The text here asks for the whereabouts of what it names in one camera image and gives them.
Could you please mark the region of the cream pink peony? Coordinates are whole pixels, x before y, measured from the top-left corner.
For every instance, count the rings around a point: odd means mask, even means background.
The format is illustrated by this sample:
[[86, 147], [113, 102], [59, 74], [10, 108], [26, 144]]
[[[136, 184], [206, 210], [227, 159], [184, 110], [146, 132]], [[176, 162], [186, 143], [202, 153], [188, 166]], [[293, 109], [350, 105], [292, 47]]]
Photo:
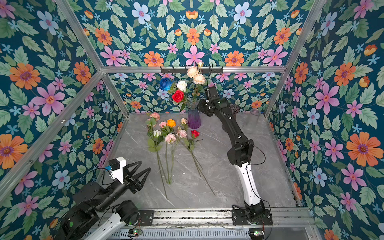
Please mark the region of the cream pink peony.
[[[203, 67], [204, 63], [200, 62], [198, 63], [197, 67], [201, 68]], [[193, 93], [192, 93], [192, 100], [197, 101], [198, 96], [200, 95], [200, 91], [203, 89], [203, 86], [207, 83], [206, 77], [198, 73], [198, 71], [190, 71], [187, 73], [188, 77], [193, 80]]]

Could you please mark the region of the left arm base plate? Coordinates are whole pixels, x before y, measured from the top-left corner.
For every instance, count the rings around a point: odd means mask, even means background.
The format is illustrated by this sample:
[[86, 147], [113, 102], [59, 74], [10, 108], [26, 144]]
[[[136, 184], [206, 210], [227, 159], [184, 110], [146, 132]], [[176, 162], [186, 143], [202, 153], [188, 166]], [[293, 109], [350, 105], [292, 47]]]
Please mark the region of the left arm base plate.
[[153, 224], [155, 216], [154, 210], [139, 210], [139, 223], [141, 227], [150, 227]]

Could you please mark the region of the red artificial rose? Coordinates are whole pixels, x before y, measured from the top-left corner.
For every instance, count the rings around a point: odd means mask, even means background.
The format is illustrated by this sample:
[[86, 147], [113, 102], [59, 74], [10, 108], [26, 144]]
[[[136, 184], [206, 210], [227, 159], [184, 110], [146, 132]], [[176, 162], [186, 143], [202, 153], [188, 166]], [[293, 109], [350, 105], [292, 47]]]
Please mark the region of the red artificial rose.
[[185, 94], [183, 91], [177, 90], [173, 93], [172, 99], [175, 103], [180, 103], [180, 102], [184, 101], [184, 96], [185, 96]]

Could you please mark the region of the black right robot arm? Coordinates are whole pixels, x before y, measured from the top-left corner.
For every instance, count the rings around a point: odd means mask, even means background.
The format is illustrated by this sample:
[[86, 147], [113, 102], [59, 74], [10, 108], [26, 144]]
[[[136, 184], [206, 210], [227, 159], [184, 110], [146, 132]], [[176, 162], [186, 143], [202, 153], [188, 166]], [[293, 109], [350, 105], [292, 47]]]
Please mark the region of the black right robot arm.
[[266, 213], [266, 208], [257, 191], [252, 173], [251, 158], [255, 147], [254, 141], [243, 133], [232, 113], [230, 103], [218, 94], [216, 87], [207, 88], [205, 95], [206, 98], [199, 101], [198, 109], [208, 117], [217, 116], [222, 123], [222, 129], [229, 136], [232, 147], [227, 156], [241, 180], [245, 218], [250, 224], [255, 224]]

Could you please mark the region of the blue artificial rose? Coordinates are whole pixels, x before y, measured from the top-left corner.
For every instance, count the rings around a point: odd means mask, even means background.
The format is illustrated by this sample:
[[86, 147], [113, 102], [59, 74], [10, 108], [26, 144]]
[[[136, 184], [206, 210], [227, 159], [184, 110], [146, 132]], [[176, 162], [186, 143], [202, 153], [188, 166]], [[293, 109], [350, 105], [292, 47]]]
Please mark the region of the blue artificial rose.
[[160, 89], [163, 91], [169, 91], [172, 87], [173, 80], [169, 78], [163, 78], [160, 81]]

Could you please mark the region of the light pink peony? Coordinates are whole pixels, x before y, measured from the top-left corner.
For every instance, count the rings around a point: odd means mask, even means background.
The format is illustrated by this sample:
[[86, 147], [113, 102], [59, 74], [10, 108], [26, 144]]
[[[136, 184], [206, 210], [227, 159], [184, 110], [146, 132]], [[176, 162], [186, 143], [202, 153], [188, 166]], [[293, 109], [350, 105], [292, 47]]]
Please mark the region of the light pink peony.
[[173, 133], [167, 134], [165, 137], [165, 141], [169, 144], [173, 144], [176, 141], [178, 141], [179, 139], [186, 138], [187, 136], [188, 135], [187, 135], [187, 132], [185, 130], [178, 130], [176, 134], [173, 134]]

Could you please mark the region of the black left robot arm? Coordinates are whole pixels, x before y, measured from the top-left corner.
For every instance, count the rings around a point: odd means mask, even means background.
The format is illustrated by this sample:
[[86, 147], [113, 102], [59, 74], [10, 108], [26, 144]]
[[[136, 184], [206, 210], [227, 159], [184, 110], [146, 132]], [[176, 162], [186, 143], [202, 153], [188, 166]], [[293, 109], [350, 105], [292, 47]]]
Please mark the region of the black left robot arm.
[[141, 165], [141, 161], [128, 164], [123, 157], [110, 160], [104, 169], [112, 182], [106, 187], [96, 182], [84, 185], [74, 195], [76, 204], [62, 218], [55, 239], [81, 239], [101, 219], [99, 214], [109, 210], [112, 211], [112, 215], [89, 235], [90, 240], [106, 240], [125, 225], [138, 226], [144, 216], [133, 201], [125, 200], [120, 204], [115, 202], [126, 191], [134, 194], [143, 189], [151, 168], [139, 172]]

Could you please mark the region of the dark smoky glass vase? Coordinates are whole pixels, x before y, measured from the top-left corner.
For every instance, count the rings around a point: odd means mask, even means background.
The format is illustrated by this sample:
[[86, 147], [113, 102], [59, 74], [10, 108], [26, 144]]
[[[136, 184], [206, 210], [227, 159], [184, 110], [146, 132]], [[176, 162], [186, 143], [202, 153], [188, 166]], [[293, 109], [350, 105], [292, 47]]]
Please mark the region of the dark smoky glass vase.
[[230, 108], [233, 115], [236, 115], [240, 112], [240, 107], [236, 104], [230, 104]]

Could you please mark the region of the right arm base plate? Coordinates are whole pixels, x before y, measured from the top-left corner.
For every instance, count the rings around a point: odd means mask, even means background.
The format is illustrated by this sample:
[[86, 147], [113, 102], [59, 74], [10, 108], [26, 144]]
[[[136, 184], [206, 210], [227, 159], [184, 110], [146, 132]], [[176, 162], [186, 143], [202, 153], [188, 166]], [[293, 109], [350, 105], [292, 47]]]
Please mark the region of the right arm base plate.
[[234, 208], [232, 209], [232, 221], [234, 226], [272, 226], [273, 217], [270, 210], [262, 210], [256, 213]]

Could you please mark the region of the purple blue glass vase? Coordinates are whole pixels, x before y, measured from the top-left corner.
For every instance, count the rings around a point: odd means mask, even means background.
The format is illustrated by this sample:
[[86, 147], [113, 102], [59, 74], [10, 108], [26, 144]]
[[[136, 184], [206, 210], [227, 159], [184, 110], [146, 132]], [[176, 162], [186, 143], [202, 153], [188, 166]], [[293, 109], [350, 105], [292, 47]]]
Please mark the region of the purple blue glass vase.
[[187, 125], [189, 126], [190, 129], [196, 130], [202, 124], [199, 110], [198, 110], [198, 102], [189, 100], [187, 102], [187, 109], [188, 109]]

